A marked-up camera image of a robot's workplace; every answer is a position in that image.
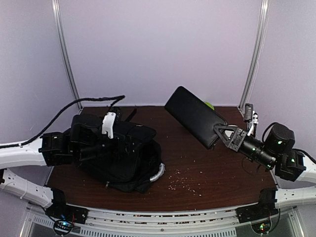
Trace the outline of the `black leather pouch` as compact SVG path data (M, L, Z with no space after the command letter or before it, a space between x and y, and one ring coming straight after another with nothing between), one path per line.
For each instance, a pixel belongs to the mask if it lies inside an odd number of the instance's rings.
M228 124L183 86L173 92L164 108L207 149L211 149L219 139L214 126Z

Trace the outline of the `black student backpack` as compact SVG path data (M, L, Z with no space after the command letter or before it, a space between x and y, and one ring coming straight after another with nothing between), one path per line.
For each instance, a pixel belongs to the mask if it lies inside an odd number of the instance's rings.
M134 109L125 120L114 125L114 140L108 152L94 160L75 163L77 168L101 182L106 187L122 192L145 193L153 182L165 173L160 144L154 140L157 132L131 120ZM73 117L77 123L100 124L103 118L92 114Z

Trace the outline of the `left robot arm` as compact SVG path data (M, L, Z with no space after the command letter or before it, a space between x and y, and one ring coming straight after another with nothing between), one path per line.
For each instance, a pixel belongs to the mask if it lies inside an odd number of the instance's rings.
M51 208L60 219L71 215L63 191L45 187L38 178L24 177L22 168L34 171L50 167L82 163L94 160L109 151L114 140L114 125L89 125L77 123L64 132L51 132L29 141L0 146L1 189L33 202L43 208Z

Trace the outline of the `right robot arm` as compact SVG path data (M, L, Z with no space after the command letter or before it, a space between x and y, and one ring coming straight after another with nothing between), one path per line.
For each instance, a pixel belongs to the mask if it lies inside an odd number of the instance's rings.
M296 189L263 189L253 214L265 217L274 208L314 204L316 202L316 160L306 151L294 148L295 134L285 125L271 123L262 139L255 138L256 125L248 130L237 126L214 126L214 132L230 150L243 154L267 171L286 181L305 181L313 185Z

